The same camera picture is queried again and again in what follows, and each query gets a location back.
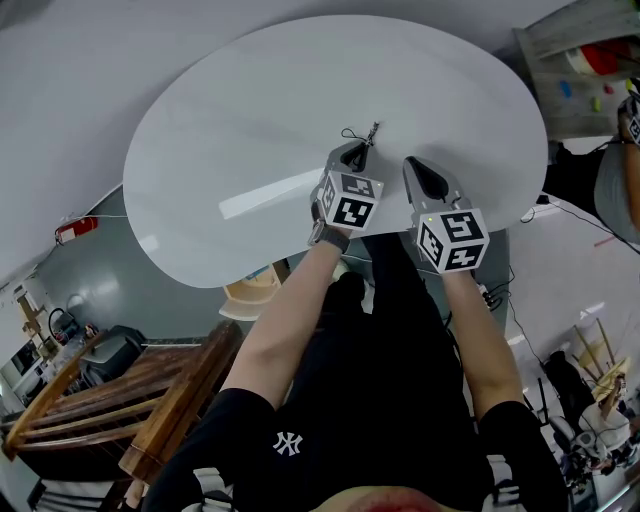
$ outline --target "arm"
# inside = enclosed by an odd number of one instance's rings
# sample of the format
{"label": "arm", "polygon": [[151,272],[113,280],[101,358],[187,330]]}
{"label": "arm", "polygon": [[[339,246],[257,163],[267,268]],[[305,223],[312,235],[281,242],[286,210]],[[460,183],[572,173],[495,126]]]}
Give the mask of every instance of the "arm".
{"label": "arm", "polygon": [[633,142],[629,133],[627,115],[620,115],[618,121],[620,136],[627,142],[624,145],[624,173],[629,194],[629,214],[633,225],[640,231],[640,148]]}
{"label": "arm", "polygon": [[478,421],[501,402],[523,403],[513,353],[473,277],[469,272],[453,272],[444,274],[442,280]]}
{"label": "arm", "polygon": [[640,231],[640,148],[635,144],[624,145],[624,170],[629,194],[629,213],[633,225]]}
{"label": "arm", "polygon": [[242,344],[222,389],[240,388],[280,407],[316,327],[340,249],[314,245]]}

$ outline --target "white box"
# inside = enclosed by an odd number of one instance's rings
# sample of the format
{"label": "white box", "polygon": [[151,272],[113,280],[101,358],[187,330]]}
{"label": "white box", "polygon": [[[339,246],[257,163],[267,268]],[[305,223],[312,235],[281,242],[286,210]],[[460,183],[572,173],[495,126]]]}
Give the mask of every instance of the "white box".
{"label": "white box", "polygon": [[319,191],[325,222],[365,231],[378,207],[384,184],[355,173],[329,171]]}
{"label": "white box", "polygon": [[489,233],[477,208],[427,213],[418,224],[418,249],[440,274],[478,268]]}

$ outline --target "white oval table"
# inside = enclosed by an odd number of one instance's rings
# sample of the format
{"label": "white oval table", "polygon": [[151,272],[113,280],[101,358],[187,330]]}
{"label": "white oval table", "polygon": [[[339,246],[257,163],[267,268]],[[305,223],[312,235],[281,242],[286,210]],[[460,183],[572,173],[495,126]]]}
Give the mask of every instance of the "white oval table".
{"label": "white oval table", "polygon": [[516,222],[542,188],[542,117],[502,62],[407,21],[308,18],[215,51],[149,109],[124,170],[135,236],[160,269],[199,288],[303,251],[311,185],[226,219],[220,203],[304,181],[346,142],[343,128],[366,135],[374,121],[368,170],[385,188],[367,234],[410,226],[402,178],[410,155],[455,173],[491,231]]}

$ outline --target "wooden bench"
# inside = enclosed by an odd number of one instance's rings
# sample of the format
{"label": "wooden bench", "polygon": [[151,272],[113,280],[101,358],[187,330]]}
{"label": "wooden bench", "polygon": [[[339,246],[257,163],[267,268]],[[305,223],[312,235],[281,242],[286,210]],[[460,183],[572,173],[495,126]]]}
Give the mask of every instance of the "wooden bench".
{"label": "wooden bench", "polygon": [[87,343],[15,421],[3,450],[17,454],[41,478],[151,483],[222,385],[242,332],[223,322],[197,347],[148,347],[121,377],[61,396],[80,370]]}

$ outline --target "fire extinguisher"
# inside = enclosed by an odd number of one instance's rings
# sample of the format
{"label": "fire extinguisher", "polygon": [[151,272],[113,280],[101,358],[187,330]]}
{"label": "fire extinguisher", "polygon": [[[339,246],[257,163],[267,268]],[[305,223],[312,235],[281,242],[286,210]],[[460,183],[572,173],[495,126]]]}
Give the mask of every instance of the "fire extinguisher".
{"label": "fire extinguisher", "polygon": [[98,219],[96,217],[83,217],[56,229],[56,242],[64,245],[66,242],[93,231],[97,227]]}

